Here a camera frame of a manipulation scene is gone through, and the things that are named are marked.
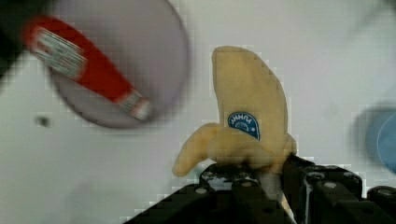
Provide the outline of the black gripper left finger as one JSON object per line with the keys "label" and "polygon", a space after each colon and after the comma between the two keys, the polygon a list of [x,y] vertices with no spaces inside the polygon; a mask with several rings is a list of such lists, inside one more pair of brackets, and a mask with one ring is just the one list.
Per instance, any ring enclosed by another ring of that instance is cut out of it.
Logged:
{"label": "black gripper left finger", "polygon": [[187,185],[124,224],[293,224],[244,165],[208,166]]}

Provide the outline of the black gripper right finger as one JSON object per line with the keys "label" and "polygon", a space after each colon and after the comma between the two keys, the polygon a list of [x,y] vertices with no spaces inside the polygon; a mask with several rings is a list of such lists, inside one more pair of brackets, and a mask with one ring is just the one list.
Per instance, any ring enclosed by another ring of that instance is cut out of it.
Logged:
{"label": "black gripper right finger", "polygon": [[377,186],[363,197],[362,179],[339,166],[290,155],[281,183],[297,224],[396,224],[395,188]]}

